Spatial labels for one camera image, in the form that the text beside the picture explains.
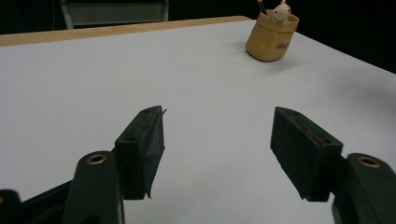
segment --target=small figurine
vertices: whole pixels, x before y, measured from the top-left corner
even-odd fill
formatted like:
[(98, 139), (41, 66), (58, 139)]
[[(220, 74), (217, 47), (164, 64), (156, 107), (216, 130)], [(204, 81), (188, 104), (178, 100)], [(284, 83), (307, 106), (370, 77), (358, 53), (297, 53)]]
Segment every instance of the small figurine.
[(288, 21), (288, 17), (290, 16), (290, 7), (286, 4), (286, 0), (282, 0), (279, 6), (274, 9), (274, 17), (272, 18), (273, 22), (282, 21), (286, 23)]

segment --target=table surface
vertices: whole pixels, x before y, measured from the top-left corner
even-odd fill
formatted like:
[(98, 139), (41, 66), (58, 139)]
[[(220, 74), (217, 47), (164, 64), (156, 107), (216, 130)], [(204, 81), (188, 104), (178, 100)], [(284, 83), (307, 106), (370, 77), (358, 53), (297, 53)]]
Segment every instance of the table surface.
[(0, 189), (27, 200), (70, 180), (153, 105), (168, 109), (166, 149), (152, 199), (124, 202), (127, 223), (332, 223), (332, 198), (301, 201), (269, 148), (276, 106), (337, 137), (344, 156), (396, 167), (394, 74), (298, 33), (263, 63), (245, 50), (255, 21), (178, 22), (1, 36)]

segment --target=dark wall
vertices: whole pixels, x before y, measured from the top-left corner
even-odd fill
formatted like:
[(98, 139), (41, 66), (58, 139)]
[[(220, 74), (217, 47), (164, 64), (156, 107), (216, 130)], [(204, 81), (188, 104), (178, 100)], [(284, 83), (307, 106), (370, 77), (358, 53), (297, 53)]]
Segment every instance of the dark wall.
[[(264, 0), (272, 9), (280, 0)], [(288, 0), (300, 19), (297, 32), (355, 58), (396, 73), (396, 24), (390, 0)], [(256, 19), (257, 0), (170, 0), (169, 19), (242, 15)]]
[(65, 27), (59, 0), (0, 0), (0, 35)]

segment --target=brass screw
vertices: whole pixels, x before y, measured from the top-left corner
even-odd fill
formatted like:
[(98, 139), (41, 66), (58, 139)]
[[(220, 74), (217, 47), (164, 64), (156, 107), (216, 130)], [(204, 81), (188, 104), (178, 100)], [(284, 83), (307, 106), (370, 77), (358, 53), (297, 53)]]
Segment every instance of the brass screw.
[(369, 166), (369, 167), (372, 167), (372, 168), (379, 168), (381, 166), (381, 164), (379, 164), (378, 161), (375, 161), (375, 160), (373, 160), (371, 158), (368, 158), (368, 157), (359, 157), (358, 161), (360, 163), (362, 163), (363, 165), (366, 165), (366, 166)]
[(106, 155), (94, 155), (87, 160), (87, 163), (90, 165), (96, 165), (104, 162), (106, 159), (107, 159)]

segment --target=tan paper cup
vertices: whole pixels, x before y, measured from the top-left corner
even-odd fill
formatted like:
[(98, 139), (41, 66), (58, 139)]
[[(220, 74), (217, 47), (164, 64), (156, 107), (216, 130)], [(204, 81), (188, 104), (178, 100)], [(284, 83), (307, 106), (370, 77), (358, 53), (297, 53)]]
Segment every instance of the tan paper cup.
[(286, 22), (273, 22), (273, 13), (273, 10), (267, 10), (267, 16), (260, 12), (246, 43), (247, 53), (260, 61), (281, 59), (289, 48), (299, 22), (294, 15), (290, 15)]

